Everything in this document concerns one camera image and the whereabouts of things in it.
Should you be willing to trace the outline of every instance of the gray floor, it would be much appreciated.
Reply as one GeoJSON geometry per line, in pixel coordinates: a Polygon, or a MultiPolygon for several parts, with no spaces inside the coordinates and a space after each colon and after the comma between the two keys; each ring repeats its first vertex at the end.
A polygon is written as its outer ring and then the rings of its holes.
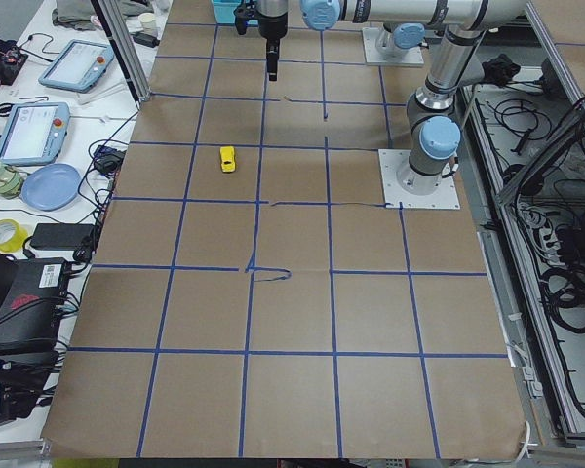
{"type": "Polygon", "coordinates": [[[20,39],[43,0],[0,0],[0,39],[20,39]]]}

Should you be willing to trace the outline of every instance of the yellow toy car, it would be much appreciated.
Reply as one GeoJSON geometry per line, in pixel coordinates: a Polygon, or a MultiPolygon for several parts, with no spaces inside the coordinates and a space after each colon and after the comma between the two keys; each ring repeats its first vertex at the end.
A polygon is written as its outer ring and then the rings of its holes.
{"type": "Polygon", "coordinates": [[[236,159],[234,146],[222,146],[221,154],[221,170],[225,173],[233,173],[236,171],[236,159]]]}

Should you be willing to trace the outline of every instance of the blue and white tablet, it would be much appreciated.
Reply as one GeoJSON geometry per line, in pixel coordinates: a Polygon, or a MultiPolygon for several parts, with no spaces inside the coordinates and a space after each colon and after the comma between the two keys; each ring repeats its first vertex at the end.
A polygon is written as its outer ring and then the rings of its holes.
{"type": "Polygon", "coordinates": [[[73,40],[39,77],[49,88],[86,93],[115,58],[111,46],[73,40]]]}
{"type": "Polygon", "coordinates": [[[12,166],[41,166],[59,156],[67,135],[64,102],[16,104],[0,137],[0,160],[12,166]]]}

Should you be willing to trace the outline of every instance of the cup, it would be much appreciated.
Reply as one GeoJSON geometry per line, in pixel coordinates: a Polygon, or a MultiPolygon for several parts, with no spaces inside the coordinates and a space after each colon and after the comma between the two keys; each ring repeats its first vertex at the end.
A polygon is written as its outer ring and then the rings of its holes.
{"type": "Polygon", "coordinates": [[[141,13],[138,16],[143,32],[150,36],[158,37],[158,27],[156,26],[156,15],[153,13],[141,13]]]}

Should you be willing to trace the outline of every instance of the blue plate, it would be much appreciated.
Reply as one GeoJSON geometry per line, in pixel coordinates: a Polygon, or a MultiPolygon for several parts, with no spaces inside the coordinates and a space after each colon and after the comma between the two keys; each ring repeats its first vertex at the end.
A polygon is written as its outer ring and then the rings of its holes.
{"type": "Polygon", "coordinates": [[[64,207],[78,194],[80,174],[68,164],[49,164],[28,176],[21,187],[26,205],[45,212],[64,207]]]}

